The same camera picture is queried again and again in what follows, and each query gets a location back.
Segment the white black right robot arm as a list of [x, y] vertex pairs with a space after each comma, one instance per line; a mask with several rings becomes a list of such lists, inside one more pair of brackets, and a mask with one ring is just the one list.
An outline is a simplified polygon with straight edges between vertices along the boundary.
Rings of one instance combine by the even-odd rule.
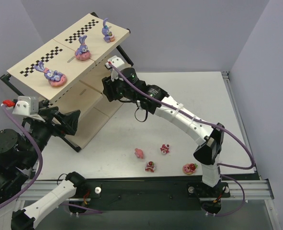
[[111, 77], [102, 79], [103, 94], [108, 101], [126, 98], [139, 109], [166, 119], [188, 134], [198, 145], [193, 155], [202, 166], [202, 182], [215, 187], [221, 180], [218, 160], [224, 138], [223, 125], [218, 123], [216, 127], [207, 127], [198, 123], [199, 117], [159, 86], [140, 80], [132, 67], [121, 70], [125, 80], [115, 70], [112, 73], [116, 77], [114, 80]]

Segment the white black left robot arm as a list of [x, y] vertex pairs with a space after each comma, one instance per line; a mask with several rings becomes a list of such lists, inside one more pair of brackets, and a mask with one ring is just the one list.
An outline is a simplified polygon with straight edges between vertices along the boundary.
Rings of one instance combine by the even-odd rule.
[[43, 166], [42, 151], [52, 136], [63, 138], [77, 131], [80, 110], [66, 114], [58, 107], [39, 110], [42, 121], [24, 118], [17, 122], [9, 111], [7, 116], [22, 131], [0, 131], [0, 230], [33, 230], [39, 222], [66, 199], [87, 190], [86, 179], [70, 172], [51, 192], [33, 206], [15, 210], [17, 198], [37, 179]]

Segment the purple bunny holding cupcake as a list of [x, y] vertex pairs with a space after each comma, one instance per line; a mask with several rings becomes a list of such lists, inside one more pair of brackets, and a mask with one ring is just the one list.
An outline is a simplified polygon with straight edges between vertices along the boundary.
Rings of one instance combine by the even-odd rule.
[[102, 28], [102, 34], [103, 34], [103, 39], [105, 42], [110, 43], [115, 41], [115, 37], [113, 33], [110, 31], [109, 27], [106, 25], [108, 21], [108, 18], [105, 18], [103, 20], [103, 28]]

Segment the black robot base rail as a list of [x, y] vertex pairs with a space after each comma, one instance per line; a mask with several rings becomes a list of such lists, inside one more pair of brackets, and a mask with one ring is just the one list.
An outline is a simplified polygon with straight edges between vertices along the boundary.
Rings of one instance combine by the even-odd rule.
[[228, 183], [211, 188], [200, 176], [89, 179], [67, 202], [73, 213], [200, 210], [204, 201], [229, 198]]

